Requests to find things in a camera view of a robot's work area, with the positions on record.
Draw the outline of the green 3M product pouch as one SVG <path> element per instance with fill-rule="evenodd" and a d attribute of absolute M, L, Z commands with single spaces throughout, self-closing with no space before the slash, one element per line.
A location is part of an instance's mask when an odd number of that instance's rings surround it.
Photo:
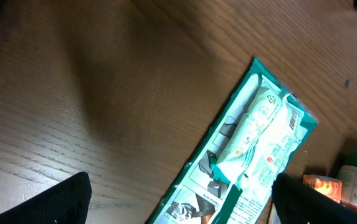
<path fill-rule="evenodd" d="M 150 223 L 255 223 L 272 184 L 317 126 L 257 58 Z"/>

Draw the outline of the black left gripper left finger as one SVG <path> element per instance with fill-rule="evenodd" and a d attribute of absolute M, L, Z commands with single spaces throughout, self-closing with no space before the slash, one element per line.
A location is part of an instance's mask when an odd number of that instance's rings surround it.
<path fill-rule="evenodd" d="M 92 196 L 86 172 L 79 172 L 0 214 L 0 224 L 84 224 Z"/>

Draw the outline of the orange white small packet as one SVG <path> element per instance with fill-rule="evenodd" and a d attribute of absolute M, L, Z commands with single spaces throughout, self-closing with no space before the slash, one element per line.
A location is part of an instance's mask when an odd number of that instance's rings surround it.
<path fill-rule="evenodd" d="M 268 224 L 281 224 L 280 218 L 278 216 L 275 204 L 273 203 L 269 213 Z"/>

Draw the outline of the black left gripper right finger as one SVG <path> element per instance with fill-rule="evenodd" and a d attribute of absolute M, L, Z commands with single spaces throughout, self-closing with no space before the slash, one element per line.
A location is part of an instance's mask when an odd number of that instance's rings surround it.
<path fill-rule="evenodd" d="M 285 173 L 273 183 L 272 201 L 282 224 L 357 224 L 356 211 Z"/>

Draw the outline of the light green wipes pack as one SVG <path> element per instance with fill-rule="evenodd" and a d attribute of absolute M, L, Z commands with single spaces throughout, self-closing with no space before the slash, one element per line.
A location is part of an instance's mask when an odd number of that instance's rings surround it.
<path fill-rule="evenodd" d="M 305 113 L 267 77 L 219 156 L 215 168 L 249 200 L 270 197 L 270 188 L 302 142 Z"/>

